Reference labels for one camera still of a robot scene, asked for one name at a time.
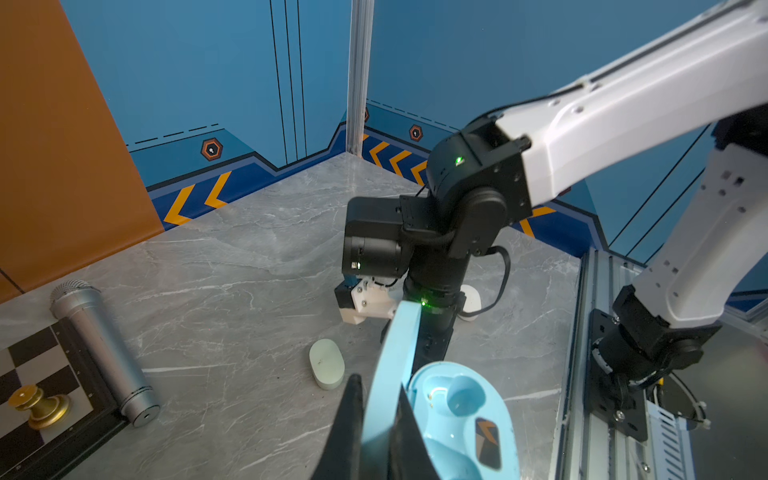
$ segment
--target white oval object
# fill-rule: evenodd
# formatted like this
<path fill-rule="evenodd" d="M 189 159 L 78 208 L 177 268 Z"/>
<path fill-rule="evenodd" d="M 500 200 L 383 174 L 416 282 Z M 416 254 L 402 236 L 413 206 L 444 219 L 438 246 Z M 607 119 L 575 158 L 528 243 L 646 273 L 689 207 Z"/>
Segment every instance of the white oval object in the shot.
<path fill-rule="evenodd" d="M 467 297 L 467 300 L 464 302 L 465 312 L 476 312 L 482 308 L 482 303 L 480 302 L 480 293 L 473 286 L 462 285 L 462 292 L 464 293 L 464 296 Z M 478 316 L 475 315 L 464 317 L 459 315 L 458 317 L 466 322 L 471 322 Z"/>
<path fill-rule="evenodd" d="M 344 380 L 344 358 L 331 339 L 317 340 L 310 348 L 312 375 L 321 389 L 332 390 Z"/>

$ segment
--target blue plastic holder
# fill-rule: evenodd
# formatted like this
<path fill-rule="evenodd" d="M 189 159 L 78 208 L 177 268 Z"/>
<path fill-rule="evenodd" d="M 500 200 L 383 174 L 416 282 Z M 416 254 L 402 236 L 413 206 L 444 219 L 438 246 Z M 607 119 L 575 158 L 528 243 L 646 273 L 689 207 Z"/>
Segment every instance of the blue plastic holder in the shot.
<path fill-rule="evenodd" d="M 360 477 L 385 479 L 389 432 L 400 388 L 440 478 L 519 480 L 515 433 L 496 389 L 479 373 L 453 362 L 422 367 L 411 379 L 422 306 L 401 302 L 389 325 L 362 424 Z"/>
<path fill-rule="evenodd" d="M 407 395 L 440 478 L 520 479 L 509 410 L 475 370 L 430 363 L 413 376 Z"/>

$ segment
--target orange panel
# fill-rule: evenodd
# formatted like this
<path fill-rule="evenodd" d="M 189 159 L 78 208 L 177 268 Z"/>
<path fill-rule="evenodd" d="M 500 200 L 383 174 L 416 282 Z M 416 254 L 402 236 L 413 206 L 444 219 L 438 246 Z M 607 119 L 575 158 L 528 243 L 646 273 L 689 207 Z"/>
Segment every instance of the orange panel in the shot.
<path fill-rule="evenodd" d="M 11 298 L 21 294 L 22 293 L 19 292 L 18 289 L 13 286 L 13 284 L 11 284 L 11 282 L 8 282 L 8 279 L 0 274 L 0 303 L 3 303 L 6 300 L 10 300 Z"/>
<path fill-rule="evenodd" d="M 31 290 L 163 227 L 58 1 L 0 18 L 0 265 Z"/>

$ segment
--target robotic arm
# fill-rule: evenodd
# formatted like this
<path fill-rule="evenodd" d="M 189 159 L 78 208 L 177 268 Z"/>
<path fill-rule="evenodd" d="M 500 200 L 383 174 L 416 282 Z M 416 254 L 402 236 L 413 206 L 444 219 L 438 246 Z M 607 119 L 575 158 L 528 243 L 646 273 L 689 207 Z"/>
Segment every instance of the robotic arm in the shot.
<path fill-rule="evenodd" d="M 403 299 L 423 307 L 415 372 L 445 356 L 471 256 L 505 256 L 492 246 L 501 228 L 594 172 L 725 119 L 700 190 L 654 262 L 621 291 L 620 325 L 593 350 L 604 397 L 614 411 L 631 409 L 633 391 L 698 362 L 727 297 L 768 251 L 766 104 L 768 2 L 717 5 L 574 84 L 487 112 L 446 138 L 429 156 L 427 197 L 353 198 L 343 272 L 407 273 Z M 364 282 L 340 285 L 339 306 L 391 318 L 394 303 L 366 306 Z"/>

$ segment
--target white bracket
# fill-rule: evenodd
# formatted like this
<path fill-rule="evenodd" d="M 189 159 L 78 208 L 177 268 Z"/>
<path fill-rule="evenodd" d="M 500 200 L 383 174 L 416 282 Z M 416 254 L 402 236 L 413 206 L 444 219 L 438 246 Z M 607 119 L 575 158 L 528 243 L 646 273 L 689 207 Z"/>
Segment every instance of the white bracket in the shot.
<path fill-rule="evenodd" d="M 389 295 L 389 288 L 373 281 L 370 276 L 363 277 L 352 291 L 355 308 L 342 308 L 341 319 L 345 323 L 358 325 L 369 316 L 392 319 L 400 298 Z"/>

